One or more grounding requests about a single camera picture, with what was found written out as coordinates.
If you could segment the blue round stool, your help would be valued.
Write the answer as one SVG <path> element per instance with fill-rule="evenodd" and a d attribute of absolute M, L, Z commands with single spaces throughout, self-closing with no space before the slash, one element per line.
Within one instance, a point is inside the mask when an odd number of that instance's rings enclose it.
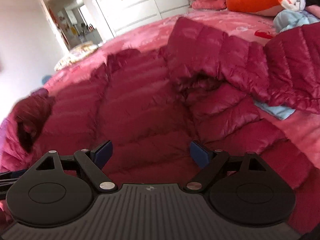
<path fill-rule="evenodd" d="M 51 75 L 46 75 L 42 78 L 41 82 L 42 82 L 42 85 L 45 85 L 50 79 L 52 78 Z"/>

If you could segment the floral yellow pillow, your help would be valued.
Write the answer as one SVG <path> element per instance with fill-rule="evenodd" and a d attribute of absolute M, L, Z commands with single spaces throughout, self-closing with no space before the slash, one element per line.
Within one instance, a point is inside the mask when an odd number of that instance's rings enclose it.
<path fill-rule="evenodd" d="M 67 55 L 59 60 L 59 62 L 55 65 L 54 71 L 60 71 L 65 67 L 68 67 L 78 61 L 83 60 L 87 56 L 94 53 L 99 48 L 98 45 L 94 44 L 92 41 L 82 43 L 72 50 L 69 51 Z"/>

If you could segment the light blue garment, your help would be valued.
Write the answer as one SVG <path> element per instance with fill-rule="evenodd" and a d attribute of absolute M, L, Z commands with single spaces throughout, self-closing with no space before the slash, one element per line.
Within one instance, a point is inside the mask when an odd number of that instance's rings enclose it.
<path fill-rule="evenodd" d="M 294 12 L 291 10 L 281 11 L 273 20 L 273 25 L 276 33 L 281 33 L 295 27 L 301 27 L 307 24 L 318 23 L 319 18 L 315 15 L 303 10 L 302 12 Z M 285 120 L 295 112 L 286 106 L 269 106 L 265 103 L 255 101 L 254 104 L 262 111 L 277 118 L 278 120 Z"/>

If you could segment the white sliding wardrobe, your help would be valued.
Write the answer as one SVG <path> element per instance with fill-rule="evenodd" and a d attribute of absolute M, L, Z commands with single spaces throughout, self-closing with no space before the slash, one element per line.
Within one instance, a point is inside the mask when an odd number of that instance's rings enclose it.
<path fill-rule="evenodd" d="M 113 36 L 171 16 L 185 14 L 189 0 L 97 0 Z"/>

